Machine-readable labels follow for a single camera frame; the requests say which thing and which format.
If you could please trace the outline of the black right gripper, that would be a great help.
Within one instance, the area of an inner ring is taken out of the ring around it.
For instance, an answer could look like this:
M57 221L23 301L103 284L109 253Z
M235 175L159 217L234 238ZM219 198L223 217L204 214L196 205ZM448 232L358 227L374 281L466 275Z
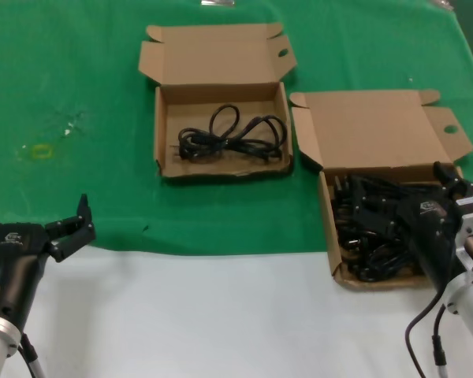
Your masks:
M452 167L436 161L434 177L440 187L405 187L401 197L352 195L352 219L382 237L399 234L438 292L462 273L455 236L460 218L454 201L473 196L473 183Z

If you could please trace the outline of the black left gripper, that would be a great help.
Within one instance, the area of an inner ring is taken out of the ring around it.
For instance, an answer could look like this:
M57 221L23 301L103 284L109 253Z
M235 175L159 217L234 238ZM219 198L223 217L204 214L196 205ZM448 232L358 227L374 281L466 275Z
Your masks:
M80 196L74 217L44 227L0 223L0 317L23 331L49 255L62 262L95 238L86 194Z

